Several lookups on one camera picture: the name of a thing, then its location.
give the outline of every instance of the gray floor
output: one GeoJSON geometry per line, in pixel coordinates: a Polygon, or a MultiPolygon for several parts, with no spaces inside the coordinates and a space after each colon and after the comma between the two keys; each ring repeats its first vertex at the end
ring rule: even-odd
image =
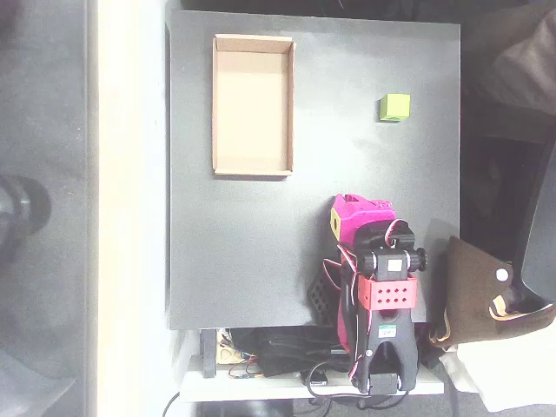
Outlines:
{"type": "Polygon", "coordinates": [[[0,174],[38,180],[52,203],[46,226],[0,266],[0,349],[74,381],[49,416],[83,415],[83,16],[82,0],[0,2],[0,174]]]}
{"type": "MultiPolygon", "coordinates": [[[[445,393],[443,395],[409,395],[398,407],[382,411],[360,411],[354,407],[334,404],[330,411],[331,417],[364,417],[377,415],[381,417],[548,417],[556,414],[556,406],[539,405],[515,408],[499,413],[489,413],[478,394],[460,393],[447,378],[447,374],[441,365],[434,369],[445,382],[445,393]]],[[[294,411],[307,417],[318,417],[324,413],[324,408],[314,410],[306,400],[294,401],[294,411]]]]}

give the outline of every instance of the label sticker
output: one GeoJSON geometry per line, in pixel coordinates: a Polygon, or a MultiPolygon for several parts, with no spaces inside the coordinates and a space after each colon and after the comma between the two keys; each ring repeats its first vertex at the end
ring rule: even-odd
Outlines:
{"type": "Polygon", "coordinates": [[[382,324],[379,326],[379,339],[383,339],[385,337],[396,337],[395,324],[382,324]]]}
{"type": "Polygon", "coordinates": [[[401,272],[402,265],[403,265],[402,259],[389,259],[388,272],[401,272]]]}

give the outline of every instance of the pink robot part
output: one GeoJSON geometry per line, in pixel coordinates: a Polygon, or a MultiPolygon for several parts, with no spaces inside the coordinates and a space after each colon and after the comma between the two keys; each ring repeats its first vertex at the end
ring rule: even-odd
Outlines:
{"type": "Polygon", "coordinates": [[[330,227],[340,244],[353,247],[358,228],[371,222],[395,218],[391,202],[367,200],[355,194],[338,194],[330,210],[330,227]]]}

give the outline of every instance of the white button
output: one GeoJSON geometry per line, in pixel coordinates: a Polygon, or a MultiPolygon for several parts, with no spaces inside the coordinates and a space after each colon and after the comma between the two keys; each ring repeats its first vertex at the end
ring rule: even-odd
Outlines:
{"type": "Polygon", "coordinates": [[[510,274],[508,274],[507,271],[503,268],[500,268],[498,271],[496,271],[496,279],[498,281],[506,281],[509,277],[510,274]]]}

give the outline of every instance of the wire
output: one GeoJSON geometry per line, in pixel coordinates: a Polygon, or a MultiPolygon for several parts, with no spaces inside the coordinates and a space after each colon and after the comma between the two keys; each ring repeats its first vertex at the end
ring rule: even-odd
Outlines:
{"type": "Polygon", "coordinates": [[[322,417],[327,417],[330,414],[330,410],[332,409],[332,399],[328,402],[328,407],[322,417]]]}
{"type": "Polygon", "coordinates": [[[390,243],[390,235],[392,234],[392,232],[394,232],[394,228],[396,227],[396,224],[398,224],[398,222],[404,222],[405,220],[403,219],[395,219],[390,223],[390,226],[388,226],[388,228],[386,229],[386,233],[384,234],[384,242],[386,242],[386,246],[388,246],[389,248],[392,247],[392,244],[390,243]]]}
{"type": "MultiPolygon", "coordinates": [[[[313,388],[311,388],[311,379],[313,377],[313,373],[314,371],[316,371],[319,367],[322,367],[324,365],[329,364],[329,361],[323,361],[320,363],[317,363],[313,369],[310,370],[309,374],[307,375],[307,382],[306,382],[306,386],[307,386],[307,390],[309,391],[309,393],[311,395],[313,395],[315,398],[329,398],[329,399],[333,399],[333,398],[369,398],[372,395],[369,394],[351,394],[351,393],[345,393],[345,394],[318,394],[316,393],[313,388]]],[[[388,404],[387,406],[384,407],[376,407],[376,406],[370,406],[368,408],[374,407],[373,409],[376,410],[388,410],[389,408],[393,408],[396,407],[398,405],[400,405],[400,403],[409,395],[409,391],[406,391],[399,400],[397,400],[396,402],[393,402],[392,404],[388,404]]]]}
{"type": "Polygon", "coordinates": [[[162,417],[166,417],[166,413],[168,412],[168,409],[170,408],[170,406],[172,405],[172,403],[177,400],[177,397],[180,396],[180,393],[175,393],[175,395],[170,398],[170,401],[168,401],[168,404],[166,404],[166,407],[164,408],[164,411],[162,411],[162,417]]]}
{"type": "Polygon", "coordinates": [[[338,291],[340,291],[340,287],[338,287],[338,285],[334,282],[334,280],[330,276],[330,273],[328,272],[327,263],[329,263],[330,265],[334,265],[335,267],[338,267],[338,268],[341,267],[341,264],[338,263],[338,262],[331,261],[329,259],[323,259],[322,260],[322,269],[324,269],[324,274],[327,276],[328,280],[334,286],[334,288],[336,288],[338,291]]]}
{"type": "Polygon", "coordinates": [[[349,264],[349,267],[352,269],[352,271],[354,271],[354,275],[351,278],[350,294],[351,294],[351,303],[355,305],[354,289],[355,289],[355,281],[357,278],[357,256],[349,252],[349,250],[347,250],[340,244],[338,244],[338,249],[340,250],[341,254],[344,256],[344,259],[349,264]]]}
{"type": "Polygon", "coordinates": [[[241,374],[241,375],[232,375],[232,371],[238,366],[238,365],[243,365],[244,363],[247,363],[247,361],[241,361],[238,362],[236,364],[234,364],[234,366],[232,366],[229,370],[228,370],[228,376],[230,378],[244,378],[245,374],[241,374]]]}
{"type": "Polygon", "coordinates": [[[248,361],[247,362],[247,366],[245,367],[245,373],[252,378],[260,378],[260,377],[264,376],[264,374],[262,374],[260,372],[249,372],[249,367],[251,365],[253,365],[254,363],[255,363],[255,361],[248,361]]]}

